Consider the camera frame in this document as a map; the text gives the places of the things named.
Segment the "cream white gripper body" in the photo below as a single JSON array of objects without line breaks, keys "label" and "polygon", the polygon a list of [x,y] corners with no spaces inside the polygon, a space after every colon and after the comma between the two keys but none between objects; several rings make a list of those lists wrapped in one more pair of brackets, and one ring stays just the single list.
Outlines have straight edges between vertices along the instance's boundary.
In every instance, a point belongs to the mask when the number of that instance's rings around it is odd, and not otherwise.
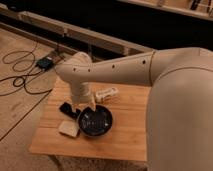
[{"label": "cream white gripper body", "polygon": [[88,83],[72,83],[70,89],[72,106],[75,110],[84,110],[87,107],[95,109],[94,95]]}]

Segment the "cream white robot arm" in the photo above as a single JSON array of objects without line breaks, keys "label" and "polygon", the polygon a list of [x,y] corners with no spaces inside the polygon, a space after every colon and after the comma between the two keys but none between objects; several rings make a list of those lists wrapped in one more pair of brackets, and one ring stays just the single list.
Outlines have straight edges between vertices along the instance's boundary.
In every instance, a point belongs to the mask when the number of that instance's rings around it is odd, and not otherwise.
[{"label": "cream white robot arm", "polygon": [[90,99],[91,82],[149,86],[148,171],[213,171],[213,51],[155,50],[96,63],[78,52],[56,72],[76,103]]}]

